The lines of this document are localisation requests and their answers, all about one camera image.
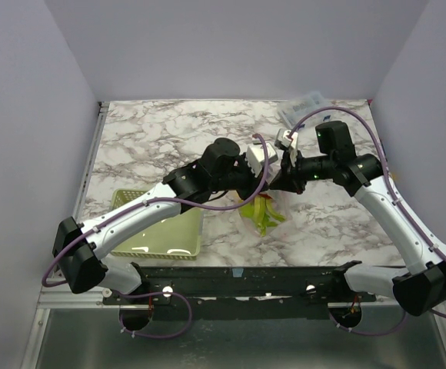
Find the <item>green fake celery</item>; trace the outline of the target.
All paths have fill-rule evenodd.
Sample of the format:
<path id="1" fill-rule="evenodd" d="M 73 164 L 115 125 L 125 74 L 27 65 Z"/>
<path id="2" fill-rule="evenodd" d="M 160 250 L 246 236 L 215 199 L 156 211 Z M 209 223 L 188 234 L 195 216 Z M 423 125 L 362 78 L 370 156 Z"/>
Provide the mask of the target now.
<path id="1" fill-rule="evenodd" d="M 244 222 L 253 227 L 259 237 L 264 237 L 270 230 L 287 221 L 276 205 L 277 201 L 272 196 L 260 194 L 253 202 L 239 208 L 239 215 Z"/>

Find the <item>clear zip top bag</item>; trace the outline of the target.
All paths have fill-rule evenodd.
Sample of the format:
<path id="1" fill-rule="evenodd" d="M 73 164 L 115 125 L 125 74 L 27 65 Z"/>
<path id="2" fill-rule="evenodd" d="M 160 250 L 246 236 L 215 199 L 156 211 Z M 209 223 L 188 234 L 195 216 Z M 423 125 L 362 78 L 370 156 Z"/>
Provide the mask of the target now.
<path id="1" fill-rule="evenodd" d="M 289 193 L 266 190 L 238 209 L 243 225 L 255 237 L 264 238 L 291 220 Z"/>

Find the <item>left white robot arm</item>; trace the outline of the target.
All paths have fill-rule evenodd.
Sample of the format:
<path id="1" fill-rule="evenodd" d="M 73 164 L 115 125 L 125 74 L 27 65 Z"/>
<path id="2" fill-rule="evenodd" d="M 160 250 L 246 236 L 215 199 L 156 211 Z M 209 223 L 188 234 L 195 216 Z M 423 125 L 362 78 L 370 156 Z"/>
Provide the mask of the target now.
<path id="1" fill-rule="evenodd" d="M 68 217 L 58 226 L 50 270 L 59 268 L 74 294 L 102 286 L 116 290 L 132 304 L 148 292 L 141 273 L 118 263 L 112 250 L 132 236 L 192 208 L 210 209 L 211 194 L 237 191 L 246 203 L 267 188 L 276 151 L 259 134 L 245 153 L 229 138 L 218 138 L 202 156 L 176 168 L 142 196 L 107 214 L 78 223 Z"/>

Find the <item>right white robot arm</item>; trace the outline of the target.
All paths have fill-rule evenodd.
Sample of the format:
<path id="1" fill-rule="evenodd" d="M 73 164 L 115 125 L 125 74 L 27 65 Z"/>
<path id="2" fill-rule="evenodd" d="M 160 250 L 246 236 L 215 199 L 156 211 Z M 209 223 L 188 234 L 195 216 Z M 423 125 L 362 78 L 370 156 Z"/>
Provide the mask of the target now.
<path id="1" fill-rule="evenodd" d="M 332 295 L 339 301 L 348 301 L 358 292 L 394 298 L 413 316 L 446 301 L 446 244 L 401 198 L 394 182 L 384 176 L 378 158 L 356 154 L 344 122 L 325 122 L 315 131 L 321 153 L 310 158 L 297 149 L 297 133 L 278 131 L 275 145 L 283 157 L 270 188 L 301 194 L 309 181 L 331 179 L 369 211 L 404 261 L 403 268 L 349 262 L 336 270 L 330 284 Z"/>

